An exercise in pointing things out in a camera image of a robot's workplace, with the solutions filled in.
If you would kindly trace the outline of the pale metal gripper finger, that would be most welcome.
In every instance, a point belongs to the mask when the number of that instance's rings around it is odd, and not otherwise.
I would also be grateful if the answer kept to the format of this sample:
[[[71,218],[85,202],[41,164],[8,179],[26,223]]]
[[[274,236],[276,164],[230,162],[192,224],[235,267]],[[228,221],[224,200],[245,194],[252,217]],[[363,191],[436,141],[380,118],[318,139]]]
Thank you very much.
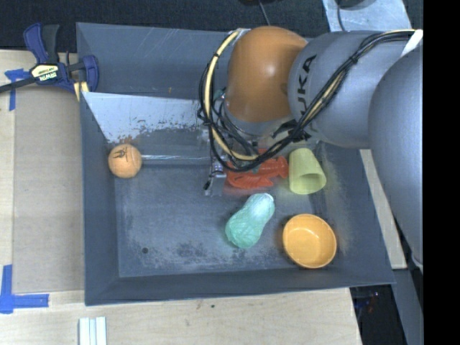
[[[220,163],[213,163],[205,184],[206,196],[221,196],[226,182],[226,173]]]

